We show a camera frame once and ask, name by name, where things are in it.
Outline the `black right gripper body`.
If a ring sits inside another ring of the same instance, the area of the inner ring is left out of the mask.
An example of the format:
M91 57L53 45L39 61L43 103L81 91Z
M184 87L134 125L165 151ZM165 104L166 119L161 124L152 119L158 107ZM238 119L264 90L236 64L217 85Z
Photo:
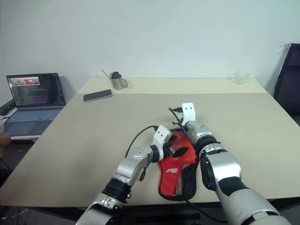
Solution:
M186 123L187 123L187 121L183 120L180 125L177 120L173 120L170 130L171 131L175 131L175 130L182 131L183 133L187 132Z

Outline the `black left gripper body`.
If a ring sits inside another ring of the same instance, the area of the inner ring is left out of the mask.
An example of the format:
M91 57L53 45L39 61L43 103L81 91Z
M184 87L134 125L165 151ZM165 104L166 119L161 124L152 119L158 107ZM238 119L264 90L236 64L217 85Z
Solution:
M163 144L163 157L162 159L166 158L166 157L173 157L173 155L175 154L175 150L172 148L172 142L171 141L168 141L168 142L165 142Z

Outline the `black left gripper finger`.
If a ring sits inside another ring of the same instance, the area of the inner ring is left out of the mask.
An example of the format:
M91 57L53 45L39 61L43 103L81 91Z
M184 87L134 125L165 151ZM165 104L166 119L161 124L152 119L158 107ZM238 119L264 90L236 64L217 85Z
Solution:
M176 150L173 153L173 157L180 157L181 155L183 155L187 150L189 149L189 147L181 147L178 150Z

